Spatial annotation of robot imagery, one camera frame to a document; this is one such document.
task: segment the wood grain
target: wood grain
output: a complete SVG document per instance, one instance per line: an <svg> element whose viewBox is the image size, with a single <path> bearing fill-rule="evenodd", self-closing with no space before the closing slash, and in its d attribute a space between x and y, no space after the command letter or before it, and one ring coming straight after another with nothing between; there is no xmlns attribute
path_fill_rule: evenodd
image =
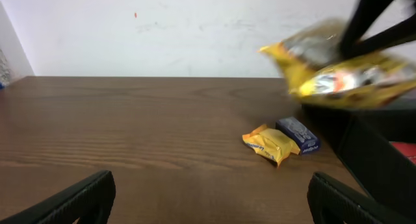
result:
<svg viewBox="0 0 416 224"><path fill-rule="evenodd" d="M109 223L312 223L314 171L358 189L329 147L279 169L241 135L293 115L281 79L27 77L0 91L0 219L99 169Z"/></svg>

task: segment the blue wrapper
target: blue wrapper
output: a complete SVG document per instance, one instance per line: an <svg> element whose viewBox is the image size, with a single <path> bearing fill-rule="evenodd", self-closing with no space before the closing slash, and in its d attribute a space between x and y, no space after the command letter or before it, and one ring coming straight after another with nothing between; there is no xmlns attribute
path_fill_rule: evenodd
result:
<svg viewBox="0 0 416 224"><path fill-rule="evenodd" d="M298 144L300 154L312 153L320 148L320 140L294 117L278 120L276 129Z"/></svg>

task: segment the snack bag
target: snack bag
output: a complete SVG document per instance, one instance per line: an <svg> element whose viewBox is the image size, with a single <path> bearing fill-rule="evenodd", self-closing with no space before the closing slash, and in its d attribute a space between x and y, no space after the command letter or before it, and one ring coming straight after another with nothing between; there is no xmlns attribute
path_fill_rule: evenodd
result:
<svg viewBox="0 0 416 224"><path fill-rule="evenodd" d="M377 108L416 87L416 66L402 58L374 52L342 61L337 46L344 27L329 19L261 51L276 59L301 103Z"/></svg>
<svg viewBox="0 0 416 224"><path fill-rule="evenodd" d="M270 129L263 124L249 134L242 136L242 140L255 153L281 164L290 153L299 154L297 144L279 130Z"/></svg>

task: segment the white wall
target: white wall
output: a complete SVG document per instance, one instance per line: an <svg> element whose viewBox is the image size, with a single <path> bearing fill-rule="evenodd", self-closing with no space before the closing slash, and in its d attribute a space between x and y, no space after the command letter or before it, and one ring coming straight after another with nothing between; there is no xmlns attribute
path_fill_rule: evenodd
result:
<svg viewBox="0 0 416 224"><path fill-rule="evenodd" d="M2 0L37 75L276 77L256 53L356 0ZM395 3L374 30L405 18ZM398 48L414 56L414 45Z"/></svg>
<svg viewBox="0 0 416 224"><path fill-rule="evenodd" d="M34 75L31 65L21 47L18 36L7 17L0 1L0 60L16 81L28 75Z"/></svg>

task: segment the black object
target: black object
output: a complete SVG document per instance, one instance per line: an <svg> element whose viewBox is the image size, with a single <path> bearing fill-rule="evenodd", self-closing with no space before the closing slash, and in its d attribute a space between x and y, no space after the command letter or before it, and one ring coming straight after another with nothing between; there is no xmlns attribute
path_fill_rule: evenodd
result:
<svg viewBox="0 0 416 224"><path fill-rule="evenodd" d="M360 0L340 44L345 59L416 40L416 14L379 34L360 41L378 16L394 0Z"/></svg>
<svg viewBox="0 0 416 224"><path fill-rule="evenodd" d="M100 171L0 224L106 224L115 197L111 171Z"/></svg>
<svg viewBox="0 0 416 224"><path fill-rule="evenodd" d="M315 224L415 223L322 172L313 174L307 202Z"/></svg>
<svg viewBox="0 0 416 224"><path fill-rule="evenodd" d="M416 220L416 166L389 143L416 143L416 110L302 108L371 197Z"/></svg>

